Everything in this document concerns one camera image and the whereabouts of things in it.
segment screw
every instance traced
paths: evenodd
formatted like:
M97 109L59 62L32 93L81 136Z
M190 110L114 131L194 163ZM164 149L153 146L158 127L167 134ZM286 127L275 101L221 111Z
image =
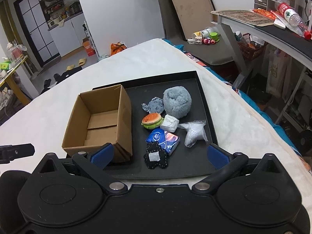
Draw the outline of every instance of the screw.
M112 190L121 190L123 188L124 188L124 183L121 183L121 182L113 182L110 184L110 189Z
M210 184L208 184L206 182L199 182L199 183L195 184L195 188L197 190L201 190L201 191L208 190L210 188Z
M156 188L156 192L164 192L164 191L165 191L165 189L163 189L161 187Z

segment blue tissue pack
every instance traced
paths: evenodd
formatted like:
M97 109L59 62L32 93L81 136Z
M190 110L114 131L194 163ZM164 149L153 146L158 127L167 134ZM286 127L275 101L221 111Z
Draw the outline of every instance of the blue tissue pack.
M168 155L171 155L177 147L180 141L180 137L164 131L161 128L156 128L146 139L147 143L152 143L155 141L158 141L159 146L164 149Z

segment black felt bear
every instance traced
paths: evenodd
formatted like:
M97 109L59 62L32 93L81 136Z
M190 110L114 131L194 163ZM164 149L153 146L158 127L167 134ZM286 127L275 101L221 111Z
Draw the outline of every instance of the black felt bear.
M158 141L151 142L147 145L146 154L144 155L145 164L149 169L155 169L156 166L160 168L167 167L167 154L166 152L159 146Z

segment gray plush toy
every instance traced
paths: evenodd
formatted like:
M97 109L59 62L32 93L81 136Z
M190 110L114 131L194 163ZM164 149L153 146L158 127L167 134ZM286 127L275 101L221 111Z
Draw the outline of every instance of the gray plush toy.
M149 113L162 113L164 111L163 100L158 97L152 98L149 104L142 104L144 111Z
M166 89L163 93L163 105L167 114L180 119L191 109L191 95L183 86Z

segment white blanket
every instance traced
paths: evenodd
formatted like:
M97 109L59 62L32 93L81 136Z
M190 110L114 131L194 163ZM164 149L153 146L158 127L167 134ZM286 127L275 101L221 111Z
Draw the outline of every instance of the white blanket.
M312 220L312 177L290 146L229 86L160 39L126 49L83 69L11 117L0 127L0 145L32 143L35 154L0 165L0 172L12 169L32 172L48 152L64 158L63 135L80 92L126 80L192 70L197 71L204 89L219 146L230 153L243 152L250 158L274 153L299 188Z

